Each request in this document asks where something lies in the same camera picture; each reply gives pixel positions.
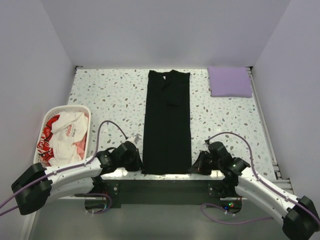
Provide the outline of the black t shirt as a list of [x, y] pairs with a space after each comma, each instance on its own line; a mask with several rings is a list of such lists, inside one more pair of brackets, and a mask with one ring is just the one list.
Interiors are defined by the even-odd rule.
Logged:
[[148, 73], [144, 174], [186, 174], [192, 166], [190, 76], [176, 70]]

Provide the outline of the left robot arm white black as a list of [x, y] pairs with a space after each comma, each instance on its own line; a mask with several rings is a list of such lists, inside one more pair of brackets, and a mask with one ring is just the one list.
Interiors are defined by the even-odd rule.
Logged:
[[65, 166], [44, 167], [41, 163], [31, 165], [12, 185], [11, 189], [22, 216], [42, 208], [54, 193], [62, 194], [63, 187], [72, 183], [84, 182], [86, 191], [99, 196], [104, 184], [93, 179], [113, 173], [118, 168], [136, 172], [143, 168], [139, 149], [131, 141], [125, 141], [118, 147], [109, 147], [96, 151], [93, 156]]

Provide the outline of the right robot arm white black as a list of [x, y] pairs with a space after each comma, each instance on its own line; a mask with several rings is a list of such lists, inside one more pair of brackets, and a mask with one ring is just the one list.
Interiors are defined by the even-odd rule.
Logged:
[[320, 217], [310, 198], [297, 197], [265, 179], [252, 164], [233, 157], [219, 141], [200, 152], [189, 172], [208, 176], [213, 170], [224, 176], [214, 188], [220, 198], [238, 195], [248, 199], [280, 223], [289, 239], [308, 240], [319, 232]]

